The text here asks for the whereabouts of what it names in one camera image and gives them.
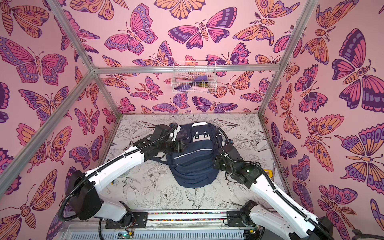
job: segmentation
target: navy blue backpack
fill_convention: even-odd
[[[167,154],[167,162],[156,157],[151,160],[167,164],[180,186],[196,188],[211,184],[219,172],[213,168],[213,159],[218,154],[216,127],[206,122],[180,127],[176,139],[187,144],[183,153]]]

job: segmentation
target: wire basket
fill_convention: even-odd
[[[185,67],[186,61],[175,61],[171,87],[173,93],[216,93],[216,62],[194,61],[196,65]]]

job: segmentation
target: pink wallpaper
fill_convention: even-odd
[[[281,78],[264,115],[293,197],[327,216],[335,239],[384,234],[382,7],[319,1],[286,73],[300,70]]]
[[[62,35],[49,9],[41,0],[28,4],[0,3],[0,174],[86,74],[72,51],[60,49]],[[61,223],[54,218],[67,174],[94,168],[99,157],[87,161],[88,146],[102,154],[113,128],[101,114],[108,105],[95,86],[79,97],[2,197],[1,240],[57,234]],[[89,130],[79,126],[82,117],[92,120]]]
[[[101,74],[121,113],[241,113],[256,112],[274,72],[227,72],[217,91],[172,94],[171,73]]]
[[[283,54],[304,6],[299,0],[272,0],[269,8],[260,0],[60,2],[99,67],[110,66],[103,55],[122,66],[172,66],[185,55],[221,65],[255,64],[256,55],[266,56],[259,63],[271,62]]]

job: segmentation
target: white floral table surface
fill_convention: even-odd
[[[183,115],[127,115],[123,116],[119,129],[109,149],[106,161],[118,156],[133,142],[150,134],[157,124],[179,125],[194,122],[210,122],[220,126],[234,142],[245,161],[259,162],[264,169],[272,170],[274,182],[284,189],[272,154],[265,140],[256,114],[183,114]],[[271,208],[263,199],[250,192],[244,185],[226,179],[220,171],[212,184],[202,188],[184,188],[176,182],[167,165],[151,160],[132,168],[105,188],[105,199],[122,200],[131,209],[233,209],[240,208],[248,200],[260,202]]]

